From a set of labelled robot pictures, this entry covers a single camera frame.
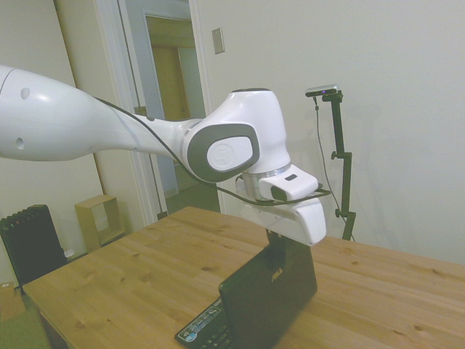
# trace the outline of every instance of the wood grain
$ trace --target wood grain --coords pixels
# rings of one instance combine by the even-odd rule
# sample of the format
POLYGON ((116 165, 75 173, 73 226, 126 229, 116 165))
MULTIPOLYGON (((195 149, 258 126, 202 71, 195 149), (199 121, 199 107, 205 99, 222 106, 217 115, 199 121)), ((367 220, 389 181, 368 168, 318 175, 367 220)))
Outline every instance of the wood grain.
MULTIPOLYGON (((174 334, 267 244, 263 228, 186 208, 25 285, 77 348, 183 348, 174 334)), ((276 345, 465 348, 465 267, 325 238, 318 292, 276 345)))

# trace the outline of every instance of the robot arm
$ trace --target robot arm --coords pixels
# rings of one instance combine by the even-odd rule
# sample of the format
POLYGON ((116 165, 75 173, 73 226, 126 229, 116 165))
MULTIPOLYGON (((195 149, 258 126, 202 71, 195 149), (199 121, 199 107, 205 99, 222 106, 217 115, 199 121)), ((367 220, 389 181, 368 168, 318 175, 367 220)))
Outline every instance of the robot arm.
MULTIPOLYGON (((242 174, 238 191, 257 201, 295 200, 318 188, 312 175, 291 164, 280 106, 269 90, 231 92, 205 119, 146 124, 172 153, 141 123, 85 92, 0 65, 0 157, 60 161, 124 149, 174 154, 207 182, 242 174)), ((242 215, 303 244, 326 234, 317 199, 279 208, 249 204, 242 215)))

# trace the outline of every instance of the laptop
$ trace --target laptop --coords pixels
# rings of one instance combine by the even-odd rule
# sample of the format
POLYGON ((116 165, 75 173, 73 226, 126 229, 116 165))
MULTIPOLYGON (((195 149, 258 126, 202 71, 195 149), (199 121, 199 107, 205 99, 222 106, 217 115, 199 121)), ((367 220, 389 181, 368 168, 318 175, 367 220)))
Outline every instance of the laptop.
POLYGON ((175 338, 189 349, 268 349, 317 291, 310 248, 280 236, 219 285, 175 338))

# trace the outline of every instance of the doorway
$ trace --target doorway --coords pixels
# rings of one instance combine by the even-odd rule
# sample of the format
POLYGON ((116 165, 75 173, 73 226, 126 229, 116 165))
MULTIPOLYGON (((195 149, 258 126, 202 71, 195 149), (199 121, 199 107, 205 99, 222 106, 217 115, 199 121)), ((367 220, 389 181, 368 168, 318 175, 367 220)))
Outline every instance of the doorway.
MULTIPOLYGON (((164 118, 203 119, 203 104, 192 23, 146 16, 164 118)), ((186 206, 220 212, 217 191, 196 182, 174 161, 177 187, 164 191, 168 213, 186 206)))

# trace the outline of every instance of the black cable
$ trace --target black cable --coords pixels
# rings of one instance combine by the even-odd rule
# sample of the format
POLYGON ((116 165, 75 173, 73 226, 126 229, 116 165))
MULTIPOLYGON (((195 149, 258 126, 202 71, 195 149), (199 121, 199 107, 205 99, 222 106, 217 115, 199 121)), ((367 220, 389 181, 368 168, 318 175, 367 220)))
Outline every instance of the black cable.
POLYGON ((287 204, 297 204, 299 202, 302 202, 302 201, 306 201, 306 200, 310 200, 312 198, 320 198, 322 196, 327 196, 330 194, 330 191, 328 190, 325 190, 325 189, 322 189, 322 188, 318 188, 317 190, 315 190, 316 192, 320 193, 320 194, 315 194, 315 195, 311 195, 311 196, 306 196, 305 198, 299 198, 297 200, 290 200, 290 201, 253 201, 253 200, 248 200, 247 198, 244 198, 243 196, 240 196, 236 193, 233 193, 232 191, 229 191, 227 189, 224 189, 224 188, 220 188, 220 187, 217 187, 215 184, 213 183, 210 183, 210 182, 206 182, 204 180, 201 180, 200 178, 197 178, 195 175, 193 175, 188 169, 187 167, 182 163, 181 159, 179 159, 179 157, 174 153, 174 151, 172 151, 170 149, 170 147, 160 138, 160 136, 158 136, 145 122, 143 122, 141 119, 137 118, 135 115, 131 114, 130 112, 128 111, 125 111, 123 108, 120 108, 118 107, 117 105, 114 105, 106 100, 102 100, 100 98, 95 98, 96 100, 99 100, 100 102, 110 106, 111 108, 114 108, 116 109, 117 111, 120 111, 124 114, 126 114, 127 116, 130 116, 132 119, 134 119, 135 121, 139 122, 141 125, 143 125, 143 127, 145 127, 150 133, 152 136, 154 136, 157 141, 160 142, 160 144, 170 153, 170 155, 173 157, 173 159, 175 161, 178 162, 178 164, 181 166, 181 168, 186 171, 186 173, 191 176, 194 180, 196 180, 197 182, 201 183, 201 184, 204 184, 210 188, 213 188, 213 189, 216 189, 218 191, 221 191, 223 193, 226 193, 228 195, 231 195, 235 198, 238 198, 239 200, 241 201, 244 201, 246 202, 247 204, 252 204, 252 205, 256 205, 256 206, 280 206, 280 205, 287 205, 287 204))
MULTIPOLYGON (((316 97, 313 97, 313 101, 315 102, 315 111, 317 112, 317 137, 318 137, 318 145, 320 146, 321 159, 323 160, 323 171, 325 172, 326 182, 328 183, 329 191, 331 192, 331 195, 334 198, 334 202, 336 203, 337 209, 339 211, 341 211, 341 207, 339 206, 339 202, 337 201, 337 198, 336 198, 336 196, 334 195, 334 192, 333 192, 333 188, 331 187, 331 184, 329 182, 328 172, 326 171, 326 160, 325 160, 325 155, 324 155, 324 152, 323 152, 323 146, 321 145, 321 138, 320 138, 320 115, 318 113, 318 111, 320 110, 320 107, 318 106, 316 97)), ((342 217, 342 216, 340 216, 340 217, 344 221, 344 224, 347 224, 346 219, 344 217, 342 217)))

